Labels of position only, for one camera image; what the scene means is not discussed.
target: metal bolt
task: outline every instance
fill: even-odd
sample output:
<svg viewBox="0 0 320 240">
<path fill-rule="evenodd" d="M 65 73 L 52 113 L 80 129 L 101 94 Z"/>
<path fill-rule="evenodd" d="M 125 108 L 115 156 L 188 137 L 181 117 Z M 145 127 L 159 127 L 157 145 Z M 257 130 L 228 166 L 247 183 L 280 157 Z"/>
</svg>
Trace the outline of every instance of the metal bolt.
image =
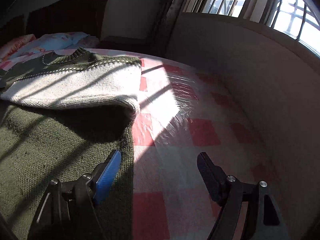
<svg viewBox="0 0 320 240">
<path fill-rule="evenodd" d="M 91 179 L 91 174 L 90 173 L 85 173 L 82 175 L 85 179 Z"/>
<path fill-rule="evenodd" d="M 51 184 L 51 185 L 56 185 L 56 184 L 58 184 L 58 180 L 57 180 L 57 179 L 52 179 L 52 180 L 50 181 L 50 184 Z"/>
<path fill-rule="evenodd" d="M 260 184 L 261 187 L 266 187 L 266 186 L 268 185 L 268 184 L 267 184 L 265 181 L 263 181 L 263 180 L 260 181 L 259 184 Z"/>
<path fill-rule="evenodd" d="M 236 178 L 234 176 L 230 175 L 230 176 L 227 177 L 227 180 L 230 181 L 230 182 L 235 182 Z"/>
</svg>

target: checkered bed sheet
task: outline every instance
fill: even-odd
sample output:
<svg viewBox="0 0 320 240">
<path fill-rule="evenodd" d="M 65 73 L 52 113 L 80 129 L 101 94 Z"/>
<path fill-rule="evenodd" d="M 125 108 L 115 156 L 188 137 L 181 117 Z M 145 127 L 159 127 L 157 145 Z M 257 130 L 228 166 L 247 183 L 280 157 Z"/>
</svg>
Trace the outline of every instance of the checkered bed sheet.
<svg viewBox="0 0 320 240">
<path fill-rule="evenodd" d="M 215 76 L 163 58 L 88 50 L 142 61 L 140 113 L 132 129 L 134 240 L 207 239 L 220 208 L 197 169 L 200 152 L 243 182 L 273 179 L 258 135 Z M 234 239 L 240 239 L 245 212 L 243 204 Z"/>
</svg>

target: bed sheet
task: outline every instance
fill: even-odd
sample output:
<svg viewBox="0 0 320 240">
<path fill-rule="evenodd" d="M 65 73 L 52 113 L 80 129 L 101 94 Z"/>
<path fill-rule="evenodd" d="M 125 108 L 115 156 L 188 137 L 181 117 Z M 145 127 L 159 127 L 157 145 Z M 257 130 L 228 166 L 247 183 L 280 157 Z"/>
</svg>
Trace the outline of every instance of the bed sheet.
<svg viewBox="0 0 320 240">
<path fill-rule="evenodd" d="M 140 113 L 132 128 L 134 240 L 207 239 L 220 208 L 197 169 L 200 152 L 243 182 L 275 181 L 259 136 L 216 76 L 149 55 L 88 50 L 142 61 Z M 244 203 L 234 240 L 240 239 L 245 212 Z"/>
</svg>

